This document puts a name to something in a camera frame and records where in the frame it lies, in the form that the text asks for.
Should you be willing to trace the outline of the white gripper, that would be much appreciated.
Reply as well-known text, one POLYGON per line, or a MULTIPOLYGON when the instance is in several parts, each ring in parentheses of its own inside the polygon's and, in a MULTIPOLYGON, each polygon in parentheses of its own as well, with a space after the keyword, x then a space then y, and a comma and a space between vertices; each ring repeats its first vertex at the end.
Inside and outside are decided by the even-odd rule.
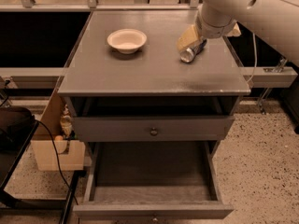
POLYGON ((182 52, 187 48, 197 46, 202 43, 203 38, 220 38, 224 35, 228 37, 239 37, 241 31, 236 21, 232 21, 228 25, 215 27, 207 24, 204 20, 197 16, 195 25, 191 25, 188 29, 178 38, 177 50, 182 52))

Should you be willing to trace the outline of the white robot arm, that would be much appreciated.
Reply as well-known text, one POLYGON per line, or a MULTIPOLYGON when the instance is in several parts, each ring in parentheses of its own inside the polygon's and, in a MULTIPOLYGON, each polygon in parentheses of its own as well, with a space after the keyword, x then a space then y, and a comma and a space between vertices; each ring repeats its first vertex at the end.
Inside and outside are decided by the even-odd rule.
POLYGON ((203 0, 196 28, 201 37, 219 38, 237 22, 299 65, 299 0, 203 0))

